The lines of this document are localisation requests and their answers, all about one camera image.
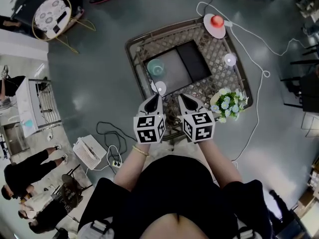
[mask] gray floor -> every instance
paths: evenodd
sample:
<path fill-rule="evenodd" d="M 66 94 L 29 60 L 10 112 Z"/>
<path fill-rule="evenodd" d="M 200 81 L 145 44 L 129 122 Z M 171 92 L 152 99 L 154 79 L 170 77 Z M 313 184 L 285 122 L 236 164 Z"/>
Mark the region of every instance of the gray floor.
<path fill-rule="evenodd" d="M 85 3 L 86 18 L 97 32 L 77 25 L 67 35 L 81 54 L 73 54 L 60 43 L 50 43 L 49 68 L 54 93 L 71 143 L 77 137 L 95 133 L 99 120 L 110 121 L 133 135 L 133 116 L 142 102 L 137 83 L 126 57 L 125 42 L 161 26 L 197 17 L 199 1 L 209 0 L 111 0 L 101 5 Z M 277 52 L 283 52 L 291 38 L 308 44 L 300 27 L 304 23 L 295 0 L 214 0 L 232 21 L 261 36 Z M 245 181 L 259 179 L 274 188 L 291 207 L 307 186 L 310 164 L 317 154 L 318 139 L 305 138 L 301 130 L 304 113 L 283 106 L 280 77 L 298 75 L 303 67 L 292 67 L 301 57 L 300 46 L 292 45 L 283 57 L 271 53 L 256 37 L 234 27 L 257 63 L 271 72 L 260 91 L 260 124 L 245 153 L 239 171 Z M 229 158 L 245 146 L 256 122 L 256 96 L 261 72 L 235 40 L 235 46 L 249 79 L 254 105 L 238 121 L 216 126 L 214 139 Z M 96 183 L 111 177 L 109 168 L 89 171 Z"/>

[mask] red apple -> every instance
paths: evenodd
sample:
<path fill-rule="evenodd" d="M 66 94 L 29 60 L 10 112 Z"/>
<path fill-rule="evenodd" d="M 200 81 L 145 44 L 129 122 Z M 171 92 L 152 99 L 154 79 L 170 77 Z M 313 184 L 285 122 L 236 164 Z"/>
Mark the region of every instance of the red apple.
<path fill-rule="evenodd" d="M 220 28 L 224 25 L 224 19 L 221 16 L 215 15 L 211 18 L 210 23 L 213 27 Z"/>

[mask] power strip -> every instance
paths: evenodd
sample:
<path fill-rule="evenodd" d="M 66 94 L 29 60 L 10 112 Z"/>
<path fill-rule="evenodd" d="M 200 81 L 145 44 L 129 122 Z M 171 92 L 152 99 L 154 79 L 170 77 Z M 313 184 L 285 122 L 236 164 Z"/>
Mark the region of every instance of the power strip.
<path fill-rule="evenodd" d="M 120 168 L 122 166 L 122 163 L 120 161 L 113 160 L 112 165 L 116 168 Z"/>

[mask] gold bracelet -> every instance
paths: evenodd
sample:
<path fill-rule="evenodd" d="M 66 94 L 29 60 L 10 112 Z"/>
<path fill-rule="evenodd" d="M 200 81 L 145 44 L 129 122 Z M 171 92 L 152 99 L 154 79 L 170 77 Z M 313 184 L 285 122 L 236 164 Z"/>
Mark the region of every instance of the gold bracelet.
<path fill-rule="evenodd" d="M 132 146 L 134 150 L 138 151 L 140 154 L 143 154 L 145 157 L 148 157 L 149 154 L 145 153 L 144 151 L 140 150 L 139 148 L 137 148 L 136 146 Z"/>

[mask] ornate metal table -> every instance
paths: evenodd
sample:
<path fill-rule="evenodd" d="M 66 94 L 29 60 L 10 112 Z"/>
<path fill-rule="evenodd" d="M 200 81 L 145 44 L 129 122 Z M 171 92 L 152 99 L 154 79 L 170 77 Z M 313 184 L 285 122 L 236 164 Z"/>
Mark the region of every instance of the ornate metal table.
<path fill-rule="evenodd" d="M 209 108 L 209 101 L 213 95 L 219 89 L 228 87 L 232 91 L 239 89 L 249 98 L 245 109 L 253 104 L 245 71 L 228 34 L 226 33 L 223 39 L 214 38 L 206 31 L 202 17 L 165 26 L 132 38 L 126 43 L 126 53 L 143 98 L 149 98 L 154 94 L 151 89 L 152 79 L 144 61 L 190 40 L 196 42 L 212 75 L 163 97 L 163 109 L 167 116 L 163 140 L 184 134 L 178 118 L 180 111 L 177 96 L 181 93 L 193 95 Z M 227 53 L 237 57 L 235 66 L 225 64 L 224 56 Z"/>

